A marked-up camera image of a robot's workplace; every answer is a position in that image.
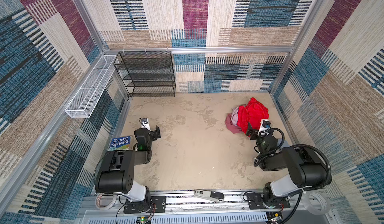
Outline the red cloth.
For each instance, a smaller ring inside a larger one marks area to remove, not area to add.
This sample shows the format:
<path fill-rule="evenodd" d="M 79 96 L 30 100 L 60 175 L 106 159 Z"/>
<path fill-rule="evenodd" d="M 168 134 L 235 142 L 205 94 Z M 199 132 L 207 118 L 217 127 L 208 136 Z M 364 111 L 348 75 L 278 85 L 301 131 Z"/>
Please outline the red cloth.
<path fill-rule="evenodd" d="M 237 126 L 244 134 L 247 133 L 249 123 L 252 129 L 259 130 L 262 119 L 269 119 L 269 110 L 255 98 L 251 98 L 247 105 L 239 106 Z"/>

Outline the maroon cloth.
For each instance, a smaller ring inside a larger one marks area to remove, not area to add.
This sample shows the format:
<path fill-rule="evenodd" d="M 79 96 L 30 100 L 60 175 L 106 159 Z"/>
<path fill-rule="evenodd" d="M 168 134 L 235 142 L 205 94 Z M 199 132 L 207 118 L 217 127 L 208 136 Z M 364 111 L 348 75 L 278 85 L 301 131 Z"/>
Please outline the maroon cloth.
<path fill-rule="evenodd" d="M 232 117 L 232 114 L 228 113 L 225 119 L 225 125 L 227 129 L 232 132 L 233 134 L 241 133 L 243 132 L 242 129 L 237 125 L 238 123 L 238 115 L 235 114 L 234 117 Z"/>

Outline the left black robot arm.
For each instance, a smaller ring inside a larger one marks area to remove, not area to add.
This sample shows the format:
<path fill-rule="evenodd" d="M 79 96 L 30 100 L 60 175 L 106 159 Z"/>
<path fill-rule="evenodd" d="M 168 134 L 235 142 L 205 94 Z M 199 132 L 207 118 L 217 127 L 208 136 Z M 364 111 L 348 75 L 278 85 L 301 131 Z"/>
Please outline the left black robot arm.
<path fill-rule="evenodd" d="M 137 143 L 132 150 L 108 151 L 102 158 L 96 174 L 97 193 L 119 195 L 126 198 L 125 213 L 148 213 L 156 204 L 148 187 L 135 181 L 135 166 L 148 164 L 152 159 L 152 143 L 161 138 L 160 128 L 139 128 L 134 131 Z"/>

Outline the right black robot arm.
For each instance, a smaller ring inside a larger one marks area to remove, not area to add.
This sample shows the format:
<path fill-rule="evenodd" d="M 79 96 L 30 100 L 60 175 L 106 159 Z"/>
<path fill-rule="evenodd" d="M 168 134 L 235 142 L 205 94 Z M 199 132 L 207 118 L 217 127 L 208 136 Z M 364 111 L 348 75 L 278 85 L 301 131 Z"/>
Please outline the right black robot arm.
<path fill-rule="evenodd" d="M 286 176 L 265 184 L 262 192 L 244 193 L 251 210 L 288 208 L 289 197 L 322 189 L 332 182 L 330 162 L 319 149 L 306 144 L 285 145 L 283 131 L 272 128 L 269 120 L 263 119 L 259 130 L 249 125 L 246 135 L 256 141 L 254 167 L 264 172 L 288 170 Z"/>

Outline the grey handheld scanner device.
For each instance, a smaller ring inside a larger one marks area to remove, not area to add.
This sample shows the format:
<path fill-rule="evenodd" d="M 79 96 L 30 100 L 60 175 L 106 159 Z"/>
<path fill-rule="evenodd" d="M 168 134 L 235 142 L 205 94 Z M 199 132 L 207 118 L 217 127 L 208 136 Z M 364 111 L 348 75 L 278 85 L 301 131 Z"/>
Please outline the grey handheld scanner device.
<path fill-rule="evenodd" d="M 194 197 L 216 203 L 222 203 L 225 199 L 225 195 L 223 193 L 207 190 L 194 190 Z"/>

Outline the left clear tape roll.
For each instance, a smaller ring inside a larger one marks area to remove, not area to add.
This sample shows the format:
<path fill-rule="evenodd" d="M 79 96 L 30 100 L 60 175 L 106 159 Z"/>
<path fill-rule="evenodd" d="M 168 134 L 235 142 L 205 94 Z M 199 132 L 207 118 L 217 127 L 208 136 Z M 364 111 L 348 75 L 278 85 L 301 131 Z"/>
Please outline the left clear tape roll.
<path fill-rule="evenodd" d="M 115 205 L 117 197 L 117 195 L 99 193 L 96 195 L 95 206 L 98 210 L 109 210 Z"/>

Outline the clear tape roll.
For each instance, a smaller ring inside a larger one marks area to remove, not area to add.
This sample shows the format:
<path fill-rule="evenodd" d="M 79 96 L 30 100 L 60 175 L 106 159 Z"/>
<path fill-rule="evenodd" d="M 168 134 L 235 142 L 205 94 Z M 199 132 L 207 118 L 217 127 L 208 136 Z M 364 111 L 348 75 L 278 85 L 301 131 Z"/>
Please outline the clear tape roll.
<path fill-rule="evenodd" d="M 325 215 L 331 209 L 329 200 L 318 192 L 304 193 L 301 202 L 309 213 L 316 216 Z"/>
<path fill-rule="evenodd" d="M 95 206 L 98 210 L 109 210 L 115 205 L 117 197 L 117 195 L 99 193 L 96 195 Z"/>

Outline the right clear tape roll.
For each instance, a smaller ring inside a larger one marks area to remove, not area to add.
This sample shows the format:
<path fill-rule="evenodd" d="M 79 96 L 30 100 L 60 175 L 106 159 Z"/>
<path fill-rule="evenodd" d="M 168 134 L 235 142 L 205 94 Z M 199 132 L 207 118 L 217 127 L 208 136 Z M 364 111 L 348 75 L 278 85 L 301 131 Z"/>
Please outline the right clear tape roll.
<path fill-rule="evenodd" d="M 304 193 L 301 202 L 309 213 L 316 216 L 325 215 L 331 209 L 329 200 L 318 192 Z"/>

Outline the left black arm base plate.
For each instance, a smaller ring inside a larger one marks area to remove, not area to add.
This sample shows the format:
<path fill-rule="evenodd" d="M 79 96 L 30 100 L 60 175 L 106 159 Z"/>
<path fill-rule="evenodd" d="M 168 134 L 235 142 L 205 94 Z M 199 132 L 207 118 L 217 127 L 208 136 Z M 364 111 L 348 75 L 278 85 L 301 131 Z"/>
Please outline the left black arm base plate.
<path fill-rule="evenodd" d="M 126 201 L 123 213 L 124 214 L 150 214 L 164 213 L 166 210 L 166 196 L 154 196 L 150 199 L 145 199 L 140 202 Z"/>

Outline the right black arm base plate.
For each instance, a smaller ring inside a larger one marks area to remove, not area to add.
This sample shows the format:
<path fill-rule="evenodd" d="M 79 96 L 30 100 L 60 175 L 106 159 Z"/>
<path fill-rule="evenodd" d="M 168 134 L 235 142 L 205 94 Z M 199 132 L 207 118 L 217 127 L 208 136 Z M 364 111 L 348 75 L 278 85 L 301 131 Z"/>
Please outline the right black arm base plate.
<path fill-rule="evenodd" d="M 263 193 L 245 192 L 243 199 L 248 203 L 250 210 L 267 210 L 267 209 L 288 209 L 291 204 L 288 198 L 284 197 L 266 197 Z"/>

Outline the aluminium front rail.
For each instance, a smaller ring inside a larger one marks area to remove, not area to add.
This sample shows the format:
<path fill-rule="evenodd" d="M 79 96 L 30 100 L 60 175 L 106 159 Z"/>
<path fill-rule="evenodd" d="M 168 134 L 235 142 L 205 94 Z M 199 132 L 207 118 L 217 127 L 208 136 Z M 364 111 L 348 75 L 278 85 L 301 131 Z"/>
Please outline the aluminium front rail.
<path fill-rule="evenodd" d="M 251 210 L 245 201 L 247 190 L 221 190 L 222 203 L 194 197 L 192 190 L 154 191 L 165 196 L 165 212 L 156 213 L 154 224 L 263 224 L 268 210 Z M 124 214 L 124 199 L 116 200 L 108 210 L 98 210 L 95 197 L 85 197 L 75 222 L 77 224 L 134 224 L 138 215 Z"/>

